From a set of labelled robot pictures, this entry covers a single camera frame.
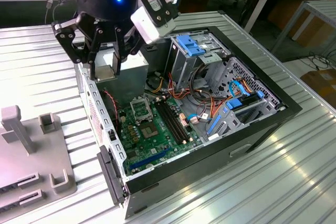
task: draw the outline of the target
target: ram slot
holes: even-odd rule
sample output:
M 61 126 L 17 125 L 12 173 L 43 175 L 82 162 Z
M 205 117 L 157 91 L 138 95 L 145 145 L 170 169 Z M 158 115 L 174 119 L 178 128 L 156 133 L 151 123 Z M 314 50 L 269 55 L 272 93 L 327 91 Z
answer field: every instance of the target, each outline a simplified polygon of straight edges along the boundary
M 188 140 L 188 136 L 166 103 L 156 103 L 155 107 L 177 144 Z

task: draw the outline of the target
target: electronic device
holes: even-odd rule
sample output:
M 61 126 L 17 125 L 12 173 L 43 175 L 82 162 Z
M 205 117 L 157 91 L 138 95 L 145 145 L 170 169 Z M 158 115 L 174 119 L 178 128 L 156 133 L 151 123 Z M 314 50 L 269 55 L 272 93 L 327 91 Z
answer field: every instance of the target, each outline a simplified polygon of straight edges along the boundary
M 112 65 L 100 51 L 97 68 Z M 174 31 L 80 96 L 114 204 L 125 218 L 261 145 L 301 107 L 216 27 Z

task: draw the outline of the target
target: yellow wire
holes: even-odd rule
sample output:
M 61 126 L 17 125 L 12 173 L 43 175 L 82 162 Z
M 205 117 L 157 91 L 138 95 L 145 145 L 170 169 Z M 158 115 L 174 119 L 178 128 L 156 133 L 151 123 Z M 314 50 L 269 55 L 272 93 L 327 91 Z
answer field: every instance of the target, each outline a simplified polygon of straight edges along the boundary
M 159 87 L 158 87 L 157 89 L 153 90 L 152 93 L 157 93 L 157 92 L 159 92 L 159 90 L 161 89 L 161 87 L 162 87 L 162 83 L 163 83 L 163 77 L 160 77 L 160 78 L 161 78 L 161 82 L 160 82 Z

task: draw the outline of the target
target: motherboard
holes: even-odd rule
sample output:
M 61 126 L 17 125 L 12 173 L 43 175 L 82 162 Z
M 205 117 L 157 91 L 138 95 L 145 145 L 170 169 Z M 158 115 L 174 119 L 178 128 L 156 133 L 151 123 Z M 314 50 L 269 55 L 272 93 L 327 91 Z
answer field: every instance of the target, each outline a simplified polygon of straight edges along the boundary
M 124 168 L 128 175 L 202 144 L 193 126 L 181 123 L 180 115 L 183 113 L 173 98 L 161 102 L 144 102 L 144 99 L 136 99 L 119 111 L 122 121 L 120 140 L 127 154 Z M 152 117 L 147 116 L 146 120 L 139 122 L 139 115 L 148 114 Z

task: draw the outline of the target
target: aluminum workbench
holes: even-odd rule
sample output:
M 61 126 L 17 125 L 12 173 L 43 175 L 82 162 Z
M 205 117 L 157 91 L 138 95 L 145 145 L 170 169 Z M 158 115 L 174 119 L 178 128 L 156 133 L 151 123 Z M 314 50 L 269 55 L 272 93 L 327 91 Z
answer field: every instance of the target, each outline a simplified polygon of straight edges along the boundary
M 255 151 L 124 221 L 96 158 L 74 67 L 50 26 L 2 29 L 0 106 L 18 104 L 23 120 L 42 112 L 59 115 L 78 186 L 76 193 L 8 223 L 335 223 L 335 109 L 229 17 L 184 14 L 177 25 L 217 26 L 303 110 Z

